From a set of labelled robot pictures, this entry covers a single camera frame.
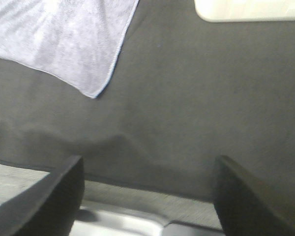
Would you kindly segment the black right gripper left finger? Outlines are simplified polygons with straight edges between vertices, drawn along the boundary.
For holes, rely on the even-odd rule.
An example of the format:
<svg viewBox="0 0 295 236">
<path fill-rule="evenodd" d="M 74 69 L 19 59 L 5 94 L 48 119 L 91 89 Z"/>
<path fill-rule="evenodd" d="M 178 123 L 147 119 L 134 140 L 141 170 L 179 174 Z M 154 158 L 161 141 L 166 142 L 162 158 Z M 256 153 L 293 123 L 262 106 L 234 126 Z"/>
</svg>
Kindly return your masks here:
<svg viewBox="0 0 295 236">
<path fill-rule="evenodd" d="M 67 236 L 80 208 L 84 162 L 73 156 L 0 205 L 0 236 Z"/>
</svg>

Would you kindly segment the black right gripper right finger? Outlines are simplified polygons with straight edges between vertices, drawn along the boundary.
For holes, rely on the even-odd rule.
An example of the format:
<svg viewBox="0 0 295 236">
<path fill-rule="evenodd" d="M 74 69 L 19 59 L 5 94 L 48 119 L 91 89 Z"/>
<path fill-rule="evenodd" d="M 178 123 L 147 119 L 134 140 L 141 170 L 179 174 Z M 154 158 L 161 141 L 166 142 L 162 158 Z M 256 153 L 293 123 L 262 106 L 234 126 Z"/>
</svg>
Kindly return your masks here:
<svg viewBox="0 0 295 236">
<path fill-rule="evenodd" d="M 213 204 L 227 236 L 295 236 L 295 200 L 227 156 L 215 160 Z"/>
</svg>

